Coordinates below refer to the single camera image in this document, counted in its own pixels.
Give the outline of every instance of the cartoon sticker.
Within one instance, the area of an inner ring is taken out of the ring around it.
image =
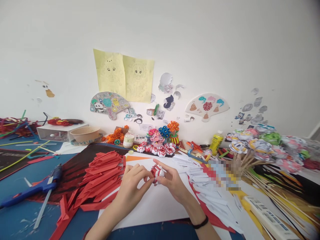
[[[250,111],[253,108],[253,104],[252,103],[247,103],[243,108],[242,111],[243,112],[247,112]]]
[[[129,109],[130,104],[122,96],[113,92],[99,92],[93,96],[90,111],[107,114],[111,120],[116,120],[116,114]]]

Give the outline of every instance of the glue stick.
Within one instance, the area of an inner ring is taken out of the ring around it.
[[[213,135],[212,138],[212,143],[210,145],[210,149],[212,150],[212,155],[216,156],[218,153],[218,148],[220,146],[220,144],[222,143],[223,140],[223,135],[222,135],[222,131],[218,131],[218,133],[216,133],[215,135]]]

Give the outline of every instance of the white wall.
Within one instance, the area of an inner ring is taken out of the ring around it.
[[[111,121],[90,112],[98,92],[96,48],[154,59],[158,103],[165,98],[158,90],[162,73],[187,86],[167,120],[184,117],[187,103],[201,93],[227,99],[230,110],[207,123],[200,116],[180,121],[181,138],[204,143],[218,129],[233,130],[239,126],[234,116],[257,96],[264,97],[270,125],[307,136],[320,120],[319,15],[318,4],[307,0],[1,0],[0,117],[20,117],[27,109],[30,119],[43,120],[45,111],[107,132],[128,124],[142,133],[124,113]],[[35,80],[49,83],[55,97]],[[250,93],[254,87],[257,96]],[[131,105],[144,123],[161,126],[147,118],[148,104]]]

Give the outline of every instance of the table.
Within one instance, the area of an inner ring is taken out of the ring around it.
[[[23,141],[37,141],[34,137],[19,138],[9,141],[14,135],[5,139],[0,139],[0,144],[23,142]],[[48,149],[56,151],[59,150],[62,143],[57,145],[48,145]],[[1,146],[0,148],[12,149],[12,150],[25,150],[35,149],[36,146]],[[28,188],[25,183],[24,177],[29,182],[38,182],[48,176],[50,172],[59,163],[64,164],[70,160],[76,154],[60,155],[59,159],[51,158],[42,162],[31,164],[11,176],[0,181],[0,201],[11,194],[17,194]],[[56,223],[60,217],[60,207],[55,205],[47,205],[44,216],[40,222],[38,229],[33,231],[33,227],[30,226],[38,216],[42,203],[23,201],[17,205],[0,210],[0,225],[1,225],[1,239],[49,239],[51,234],[56,228]],[[93,226],[98,218],[98,211],[83,212],[79,209],[72,219],[71,223],[67,227],[66,231],[62,235],[61,239],[82,239],[85,232]],[[216,228],[217,232],[223,239],[243,239],[238,233],[233,234]],[[192,226],[179,223],[162,222],[153,223],[135,227],[128,227],[118,229],[111,233],[108,239],[198,239],[195,230]]]

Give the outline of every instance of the red felt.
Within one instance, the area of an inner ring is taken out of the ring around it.
[[[42,157],[42,158],[38,158],[38,159],[35,159],[35,160],[32,160],[32,161],[29,161],[28,163],[32,164],[32,163],[36,163],[36,162],[41,162],[41,161],[44,161],[44,160],[47,160],[47,159],[50,159],[50,158],[53,158],[53,156],[45,156],[45,157]]]
[[[67,226],[69,225],[69,223],[71,222],[73,216],[76,214],[77,210],[79,208],[75,208],[75,209],[71,209],[69,211],[69,218],[66,220],[63,220],[60,222],[59,226],[56,228],[56,230],[53,232],[53,234],[51,235],[51,237],[49,238],[49,240],[59,240],[62,236],[62,234],[64,233],[64,231],[66,230]]]

